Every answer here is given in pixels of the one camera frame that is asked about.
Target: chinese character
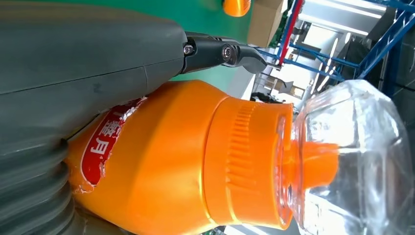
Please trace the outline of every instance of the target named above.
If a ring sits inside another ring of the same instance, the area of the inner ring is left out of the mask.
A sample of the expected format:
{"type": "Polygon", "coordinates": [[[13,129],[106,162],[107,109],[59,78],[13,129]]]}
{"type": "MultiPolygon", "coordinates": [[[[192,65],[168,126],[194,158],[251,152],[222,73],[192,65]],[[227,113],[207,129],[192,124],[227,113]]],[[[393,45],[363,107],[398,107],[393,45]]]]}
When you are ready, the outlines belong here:
{"type": "Polygon", "coordinates": [[[98,135],[103,134],[104,136],[112,137],[113,134],[116,133],[118,127],[119,127],[119,121],[108,120],[107,123],[105,123],[104,127],[102,127],[98,135]]]}
{"type": "Polygon", "coordinates": [[[95,140],[98,142],[98,146],[96,148],[92,147],[91,152],[97,154],[104,154],[105,150],[107,150],[109,142],[100,141],[99,138],[96,138],[95,140]]]}

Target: orange bottle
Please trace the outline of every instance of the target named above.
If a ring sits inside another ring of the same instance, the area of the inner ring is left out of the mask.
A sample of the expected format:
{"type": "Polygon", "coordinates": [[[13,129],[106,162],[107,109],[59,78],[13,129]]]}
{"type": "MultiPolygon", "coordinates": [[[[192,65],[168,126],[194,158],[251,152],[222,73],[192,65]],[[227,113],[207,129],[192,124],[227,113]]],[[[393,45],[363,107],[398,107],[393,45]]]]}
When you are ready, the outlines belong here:
{"type": "Polygon", "coordinates": [[[236,99],[202,81],[166,83],[72,138],[74,197],[140,235],[240,223],[286,229],[292,191],[330,183],[338,164],[335,151],[321,154],[336,146],[291,141],[292,113],[291,104],[236,99]]]}

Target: red label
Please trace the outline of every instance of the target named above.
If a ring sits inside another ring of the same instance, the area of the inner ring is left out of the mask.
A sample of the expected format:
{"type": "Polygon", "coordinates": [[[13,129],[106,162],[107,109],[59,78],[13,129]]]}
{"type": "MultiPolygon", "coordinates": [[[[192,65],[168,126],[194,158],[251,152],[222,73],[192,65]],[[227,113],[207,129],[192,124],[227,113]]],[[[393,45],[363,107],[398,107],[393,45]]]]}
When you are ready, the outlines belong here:
{"type": "Polygon", "coordinates": [[[113,107],[91,136],[81,159],[82,175],[91,185],[97,185],[101,177],[105,177],[105,162],[111,155],[125,120],[145,99],[143,97],[113,107]]]}

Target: blue metal shelf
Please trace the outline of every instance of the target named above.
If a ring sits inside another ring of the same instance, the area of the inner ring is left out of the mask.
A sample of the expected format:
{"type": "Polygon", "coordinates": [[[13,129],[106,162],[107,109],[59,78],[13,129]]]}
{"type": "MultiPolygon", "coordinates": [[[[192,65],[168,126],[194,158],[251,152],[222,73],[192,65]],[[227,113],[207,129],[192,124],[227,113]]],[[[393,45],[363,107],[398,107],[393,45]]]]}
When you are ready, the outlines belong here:
{"type": "MultiPolygon", "coordinates": [[[[298,2],[302,0],[296,0],[293,6],[296,6],[298,2]]],[[[389,92],[386,92],[388,87],[394,86],[394,81],[396,80],[396,59],[399,58],[400,53],[400,47],[401,47],[401,40],[405,33],[411,29],[412,26],[415,24],[415,0],[412,0],[410,3],[408,3],[406,0],[365,0],[368,2],[373,2],[377,4],[382,4],[384,6],[389,6],[397,9],[397,14],[395,17],[394,23],[390,26],[390,28],[386,31],[386,33],[382,36],[381,39],[376,43],[376,45],[370,50],[370,52],[367,54],[367,56],[362,60],[360,64],[355,64],[343,59],[330,57],[329,55],[319,53],[317,51],[313,51],[310,49],[307,49],[305,47],[301,47],[298,45],[295,45],[293,43],[289,43],[290,40],[290,32],[289,27],[286,27],[284,30],[284,34],[282,37],[281,45],[289,45],[290,47],[296,48],[299,51],[306,51],[307,53],[313,54],[317,59],[319,59],[325,66],[328,66],[326,59],[331,59],[332,61],[335,61],[340,66],[346,66],[353,68],[355,70],[353,79],[365,79],[366,76],[369,74],[369,72],[379,63],[379,61],[384,58],[387,53],[390,51],[390,57],[388,60],[389,66],[391,68],[386,69],[388,73],[388,76],[385,77],[384,80],[384,86],[386,86],[382,91],[390,95],[389,92]]],[[[296,19],[297,15],[294,13],[291,14],[291,16],[288,19],[288,22],[292,22],[293,19],[296,19]]],[[[293,64],[295,66],[299,66],[301,68],[317,72],[324,76],[329,76],[332,79],[335,79],[337,81],[344,81],[344,79],[341,77],[341,75],[334,71],[333,74],[329,74],[325,71],[312,68],[310,66],[301,64],[297,62],[297,60],[288,60],[281,57],[281,51],[282,48],[278,49],[277,55],[267,53],[261,49],[258,49],[259,52],[266,56],[271,56],[275,58],[276,60],[279,60],[279,64],[293,64]]]]}

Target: clear plastic container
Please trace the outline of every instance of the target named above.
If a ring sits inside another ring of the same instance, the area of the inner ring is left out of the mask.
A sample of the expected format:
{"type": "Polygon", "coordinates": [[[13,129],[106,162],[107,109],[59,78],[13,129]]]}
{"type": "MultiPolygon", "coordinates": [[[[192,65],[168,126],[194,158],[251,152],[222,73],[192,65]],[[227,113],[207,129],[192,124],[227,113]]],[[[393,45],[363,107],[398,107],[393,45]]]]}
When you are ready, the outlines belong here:
{"type": "Polygon", "coordinates": [[[343,82],[307,102],[294,122],[292,140],[299,145],[295,156],[300,164],[293,183],[297,187],[286,190],[287,204],[303,235],[408,234],[414,195],[411,154],[388,97],[364,80],[343,82]],[[338,149],[313,150],[311,143],[338,149]],[[337,156],[316,173],[333,174],[329,184],[313,185],[303,177],[310,175],[305,172],[310,151],[337,156]]]}

